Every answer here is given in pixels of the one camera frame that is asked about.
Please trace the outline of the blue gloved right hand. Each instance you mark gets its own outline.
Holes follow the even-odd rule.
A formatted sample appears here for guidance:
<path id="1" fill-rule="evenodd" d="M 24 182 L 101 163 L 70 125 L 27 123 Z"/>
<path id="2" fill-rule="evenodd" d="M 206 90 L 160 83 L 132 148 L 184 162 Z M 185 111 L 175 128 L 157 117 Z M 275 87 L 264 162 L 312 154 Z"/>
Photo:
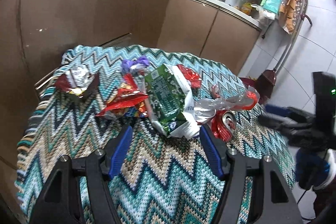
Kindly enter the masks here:
<path id="1" fill-rule="evenodd" d="M 312 152 L 300 148 L 295 156 L 295 178 L 301 189 L 325 189 L 335 179 L 335 151 Z"/>

